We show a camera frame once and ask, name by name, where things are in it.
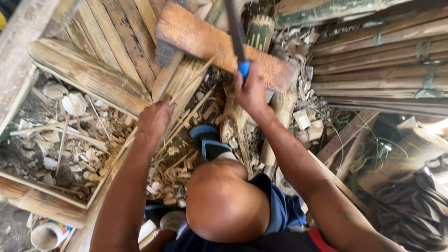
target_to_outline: colorful label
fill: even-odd
[[[53,223],[56,226],[58,226],[60,228],[60,230],[62,231],[62,235],[65,235],[65,233],[69,232],[72,229],[71,227],[61,224],[56,221],[48,221],[48,223]]]

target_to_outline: man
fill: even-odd
[[[319,231],[286,231],[289,223],[303,218],[297,198],[282,194],[264,174],[247,182],[245,167],[231,153],[215,153],[216,159],[195,170],[187,187],[190,230],[175,241],[183,213],[168,213],[160,222],[161,231],[143,251],[404,252],[373,229],[280,124],[266,104],[265,85],[257,72],[253,62],[244,85],[241,73],[235,73],[238,103],[262,128],[284,177],[308,205]],[[139,250],[151,158],[174,106],[166,98],[141,113],[134,143],[99,213],[92,252]]]

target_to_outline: plastic container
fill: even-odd
[[[39,250],[50,251],[57,248],[69,235],[72,228],[55,221],[39,225],[31,232],[31,243]]]

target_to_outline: blue knife handle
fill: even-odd
[[[243,75],[243,80],[246,82],[247,76],[249,75],[250,61],[241,62],[238,61],[238,70],[240,70]]]

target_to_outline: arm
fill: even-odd
[[[252,63],[244,86],[241,74],[235,74],[238,103],[264,131],[284,177],[306,202],[325,238],[339,251],[404,252],[375,231],[302,144],[281,125],[266,104],[264,82],[257,72],[257,64]]]
[[[134,143],[116,174],[95,224],[90,251],[139,251],[151,158],[171,122],[169,97],[140,114]]]

